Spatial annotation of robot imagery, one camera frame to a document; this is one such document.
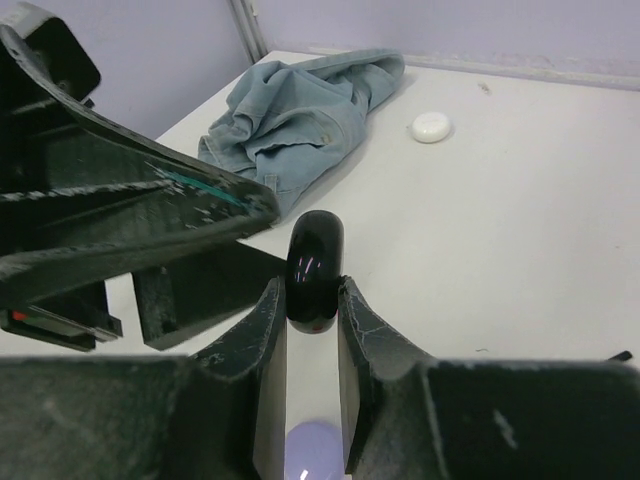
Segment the scratched surface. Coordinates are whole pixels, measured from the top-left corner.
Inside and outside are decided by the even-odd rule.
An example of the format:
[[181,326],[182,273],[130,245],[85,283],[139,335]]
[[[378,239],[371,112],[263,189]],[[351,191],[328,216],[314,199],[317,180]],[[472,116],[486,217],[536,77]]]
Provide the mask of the scratched surface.
[[638,372],[611,362],[441,361],[340,292],[343,442],[355,480],[617,478],[640,469]]
[[0,240],[2,307],[196,253],[277,220],[266,187],[97,115],[53,85],[12,30],[0,26],[0,39],[6,88],[30,86],[14,88],[15,102],[47,100],[34,118],[13,115],[3,125],[14,135],[5,149],[15,155],[5,155],[12,168],[0,179],[0,217],[12,232]]
[[196,359],[4,359],[0,478],[282,480],[284,282]]

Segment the denim jacket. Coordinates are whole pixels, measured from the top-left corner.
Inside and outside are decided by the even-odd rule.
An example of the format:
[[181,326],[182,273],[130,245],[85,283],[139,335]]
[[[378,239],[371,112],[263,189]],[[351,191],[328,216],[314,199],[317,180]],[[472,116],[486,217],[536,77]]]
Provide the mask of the denim jacket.
[[365,117],[398,87],[402,55],[364,50],[249,68],[198,158],[271,188],[286,216],[300,195],[365,138]]

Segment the black wheel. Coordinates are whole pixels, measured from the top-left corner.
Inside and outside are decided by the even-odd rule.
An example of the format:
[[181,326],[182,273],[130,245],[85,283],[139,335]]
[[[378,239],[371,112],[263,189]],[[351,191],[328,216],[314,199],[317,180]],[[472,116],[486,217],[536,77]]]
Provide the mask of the black wheel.
[[291,234],[285,288],[287,317],[301,332],[328,330],[338,310],[344,229],[333,213],[305,213]]

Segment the red light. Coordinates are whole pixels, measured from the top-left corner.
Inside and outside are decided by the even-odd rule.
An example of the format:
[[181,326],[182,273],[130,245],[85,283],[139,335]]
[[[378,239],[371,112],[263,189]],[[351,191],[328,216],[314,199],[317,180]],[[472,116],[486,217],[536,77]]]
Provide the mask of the red light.
[[11,312],[11,317],[18,322],[22,322],[27,319],[27,315],[22,312]]

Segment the small dark debris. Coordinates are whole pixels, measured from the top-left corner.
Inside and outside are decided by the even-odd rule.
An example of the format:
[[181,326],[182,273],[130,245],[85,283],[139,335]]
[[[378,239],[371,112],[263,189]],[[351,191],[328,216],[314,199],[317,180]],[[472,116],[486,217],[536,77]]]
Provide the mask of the small dark debris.
[[482,92],[487,96],[491,96],[491,94],[493,93],[489,88],[489,85],[484,82],[478,82],[478,87],[480,87],[480,90],[482,90]]
[[628,360],[631,360],[632,358],[633,358],[633,355],[631,354],[631,352],[629,350],[625,350],[624,352],[620,352],[619,354],[611,357],[609,361],[626,362]]

